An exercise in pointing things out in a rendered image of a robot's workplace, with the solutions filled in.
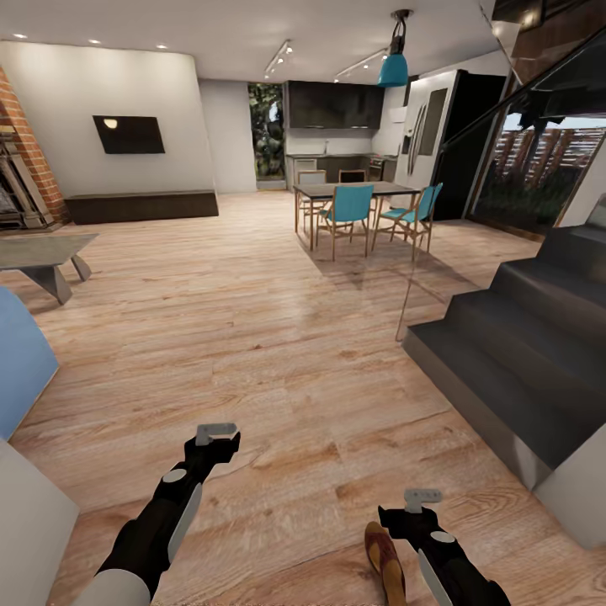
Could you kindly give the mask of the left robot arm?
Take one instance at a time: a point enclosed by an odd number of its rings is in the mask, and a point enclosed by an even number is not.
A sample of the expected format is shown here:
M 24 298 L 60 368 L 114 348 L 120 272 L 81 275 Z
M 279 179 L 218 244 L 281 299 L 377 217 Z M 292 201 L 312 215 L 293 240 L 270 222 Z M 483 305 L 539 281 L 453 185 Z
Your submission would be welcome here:
M 238 452 L 235 423 L 199 424 L 184 444 L 185 461 L 171 469 L 137 519 L 119 532 L 112 554 L 72 606 L 150 606 L 202 498 L 202 483 L 215 464 L 230 463 Z

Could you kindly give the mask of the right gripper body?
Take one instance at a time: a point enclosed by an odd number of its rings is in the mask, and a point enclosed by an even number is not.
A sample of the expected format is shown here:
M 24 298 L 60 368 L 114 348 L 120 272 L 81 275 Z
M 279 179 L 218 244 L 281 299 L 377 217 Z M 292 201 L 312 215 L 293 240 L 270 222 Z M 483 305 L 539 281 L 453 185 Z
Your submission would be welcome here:
M 417 524 L 431 524 L 438 527 L 437 514 L 428 506 L 422 507 L 422 513 L 409 513 L 405 509 L 386 509 L 387 531 L 392 540 L 408 540 L 412 544 L 412 529 Z

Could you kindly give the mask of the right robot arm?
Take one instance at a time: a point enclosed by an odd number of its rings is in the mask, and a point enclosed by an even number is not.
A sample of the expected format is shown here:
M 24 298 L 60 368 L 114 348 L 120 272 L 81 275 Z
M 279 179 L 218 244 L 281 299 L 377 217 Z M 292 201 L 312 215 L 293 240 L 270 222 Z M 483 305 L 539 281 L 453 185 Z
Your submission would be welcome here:
M 380 524 L 392 540 L 412 544 L 439 606 L 511 606 L 499 584 L 487 581 L 467 560 L 454 536 L 439 527 L 437 514 L 428 508 L 429 503 L 442 501 L 439 489 L 405 489 L 403 497 L 405 509 L 378 506 Z

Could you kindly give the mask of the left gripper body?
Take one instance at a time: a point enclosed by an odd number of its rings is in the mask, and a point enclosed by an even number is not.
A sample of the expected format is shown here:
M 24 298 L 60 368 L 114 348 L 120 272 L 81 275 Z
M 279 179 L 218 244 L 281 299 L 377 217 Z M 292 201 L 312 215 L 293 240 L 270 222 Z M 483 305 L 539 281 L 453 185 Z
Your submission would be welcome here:
M 195 446 L 195 438 L 184 444 L 185 460 L 189 457 L 199 455 L 207 460 L 209 472 L 215 464 L 230 463 L 232 458 L 231 439 L 212 439 L 212 443 L 206 446 Z

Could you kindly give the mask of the sandal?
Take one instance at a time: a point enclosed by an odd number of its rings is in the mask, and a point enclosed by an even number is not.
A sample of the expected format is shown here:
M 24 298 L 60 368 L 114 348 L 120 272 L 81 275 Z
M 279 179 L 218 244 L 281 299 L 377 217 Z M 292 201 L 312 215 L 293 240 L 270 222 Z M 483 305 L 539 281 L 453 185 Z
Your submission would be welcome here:
M 364 542 L 370 564 L 385 593 L 385 606 L 407 606 L 405 576 L 387 529 L 380 523 L 370 522 L 365 529 Z

